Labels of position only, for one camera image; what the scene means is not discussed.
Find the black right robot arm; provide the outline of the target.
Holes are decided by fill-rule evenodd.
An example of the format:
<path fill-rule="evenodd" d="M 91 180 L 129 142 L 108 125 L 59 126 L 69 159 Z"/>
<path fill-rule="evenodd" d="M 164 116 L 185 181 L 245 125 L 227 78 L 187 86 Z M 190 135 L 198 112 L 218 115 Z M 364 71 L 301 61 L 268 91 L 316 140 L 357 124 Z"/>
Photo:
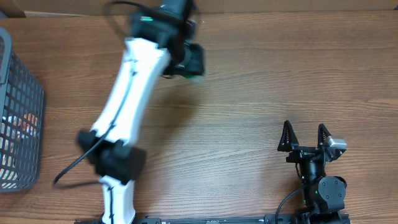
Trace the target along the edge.
<path fill-rule="evenodd" d="M 279 223 L 280 211 L 286 201 L 303 193 L 304 207 L 284 218 L 286 223 L 350 223 L 345 208 L 347 183 L 339 176 L 327 176 L 326 163 L 337 160 L 346 151 L 344 139 L 334 138 L 324 124 L 318 126 L 317 146 L 301 146 L 290 121 L 285 121 L 277 150 L 287 152 L 286 162 L 295 164 L 302 186 L 288 194 L 277 207 L 274 221 Z"/>

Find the orange white small packet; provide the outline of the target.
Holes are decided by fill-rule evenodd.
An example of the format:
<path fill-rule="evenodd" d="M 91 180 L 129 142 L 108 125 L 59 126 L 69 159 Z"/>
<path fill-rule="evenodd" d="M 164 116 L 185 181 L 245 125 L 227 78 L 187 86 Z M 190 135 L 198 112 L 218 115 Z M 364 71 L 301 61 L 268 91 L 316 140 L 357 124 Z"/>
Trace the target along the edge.
<path fill-rule="evenodd" d="M 2 124 L 1 132 L 12 139 L 21 140 L 28 138 L 27 135 L 37 137 L 38 134 L 38 123 L 39 120 L 33 114 L 25 114 L 23 118 L 17 116 L 4 116 L 3 121 L 7 121 Z"/>

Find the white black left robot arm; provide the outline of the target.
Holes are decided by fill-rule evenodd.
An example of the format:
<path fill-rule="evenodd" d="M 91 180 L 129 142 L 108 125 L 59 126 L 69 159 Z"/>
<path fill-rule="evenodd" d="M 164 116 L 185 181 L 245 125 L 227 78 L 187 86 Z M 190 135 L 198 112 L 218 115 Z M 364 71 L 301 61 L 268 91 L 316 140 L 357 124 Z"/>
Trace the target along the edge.
<path fill-rule="evenodd" d="M 101 223 L 132 223 L 134 184 L 146 152 L 137 147 L 144 112 L 161 77 L 180 75 L 202 81 L 205 53 L 192 42 L 197 10 L 191 0 L 163 1 L 159 7 L 138 5 L 116 82 L 98 119 L 78 133 L 82 158 L 95 168 L 103 188 Z"/>

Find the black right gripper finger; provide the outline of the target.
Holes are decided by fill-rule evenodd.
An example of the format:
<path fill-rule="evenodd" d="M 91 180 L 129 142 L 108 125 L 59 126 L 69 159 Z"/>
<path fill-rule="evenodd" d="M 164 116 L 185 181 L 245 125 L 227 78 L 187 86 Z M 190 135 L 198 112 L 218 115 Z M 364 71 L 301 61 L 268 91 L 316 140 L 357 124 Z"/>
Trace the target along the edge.
<path fill-rule="evenodd" d="M 318 146 L 329 146 L 329 140 L 331 138 L 330 132 L 327 130 L 324 124 L 318 126 Z"/>
<path fill-rule="evenodd" d="M 299 147 L 298 139 L 294 133 L 293 127 L 289 120 L 284 122 L 282 135 L 277 150 L 280 152 L 292 152 Z"/>

